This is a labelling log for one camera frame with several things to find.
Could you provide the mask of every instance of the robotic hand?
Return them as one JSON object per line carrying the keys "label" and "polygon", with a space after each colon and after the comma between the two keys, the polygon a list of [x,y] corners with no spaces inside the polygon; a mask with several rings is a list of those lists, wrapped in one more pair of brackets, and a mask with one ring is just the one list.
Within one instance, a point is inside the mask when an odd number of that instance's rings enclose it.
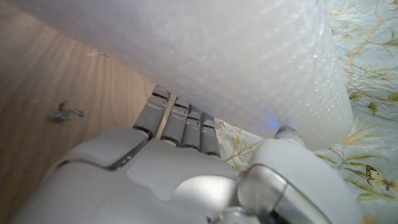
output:
{"label": "robotic hand", "polygon": [[214,119],[156,87],[134,127],[58,161],[13,223],[362,223],[344,181],[289,127],[236,175],[219,159]]}

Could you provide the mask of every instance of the wooden panel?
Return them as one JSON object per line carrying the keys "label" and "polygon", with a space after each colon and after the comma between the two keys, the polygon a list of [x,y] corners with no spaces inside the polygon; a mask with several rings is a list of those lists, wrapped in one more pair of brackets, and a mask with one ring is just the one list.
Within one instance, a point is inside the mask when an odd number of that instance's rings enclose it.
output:
{"label": "wooden panel", "polygon": [[[154,84],[0,2],[0,223],[78,143],[132,126]],[[60,102],[85,117],[49,120]]]}

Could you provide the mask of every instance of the bubble wrap roll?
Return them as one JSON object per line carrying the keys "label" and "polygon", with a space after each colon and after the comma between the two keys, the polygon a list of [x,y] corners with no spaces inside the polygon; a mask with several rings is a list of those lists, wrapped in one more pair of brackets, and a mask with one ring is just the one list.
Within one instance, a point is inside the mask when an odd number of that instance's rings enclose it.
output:
{"label": "bubble wrap roll", "polygon": [[197,108],[262,137],[338,143],[353,115],[320,0],[14,0]]}

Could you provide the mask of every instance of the small debris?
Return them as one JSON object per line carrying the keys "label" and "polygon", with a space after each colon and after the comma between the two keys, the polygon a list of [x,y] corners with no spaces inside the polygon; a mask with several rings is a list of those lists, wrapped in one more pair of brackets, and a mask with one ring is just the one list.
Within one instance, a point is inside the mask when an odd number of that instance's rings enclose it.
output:
{"label": "small debris", "polygon": [[85,113],[81,110],[73,110],[73,113],[81,118],[85,116]]}
{"label": "small debris", "polygon": [[57,113],[50,118],[52,121],[68,121],[72,118],[72,114],[78,115],[81,118],[84,117],[85,113],[81,110],[65,109],[66,103],[67,100],[58,105]]}
{"label": "small debris", "polygon": [[88,53],[88,56],[94,56],[94,55],[110,57],[109,55],[107,55],[107,54],[102,54],[102,53]]}

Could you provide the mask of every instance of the butterfly pattern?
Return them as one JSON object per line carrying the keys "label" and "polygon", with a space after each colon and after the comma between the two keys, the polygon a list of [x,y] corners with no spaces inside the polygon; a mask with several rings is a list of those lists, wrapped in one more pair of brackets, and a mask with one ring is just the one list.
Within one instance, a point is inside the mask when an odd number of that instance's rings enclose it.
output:
{"label": "butterfly pattern", "polygon": [[398,0],[387,0],[390,4],[389,8],[391,11],[396,11],[398,9]]}
{"label": "butterfly pattern", "polygon": [[387,191],[391,189],[391,191],[398,195],[398,180],[388,181],[381,171],[369,165],[366,165],[366,175],[369,176],[366,181],[370,186],[375,189],[386,188]]}

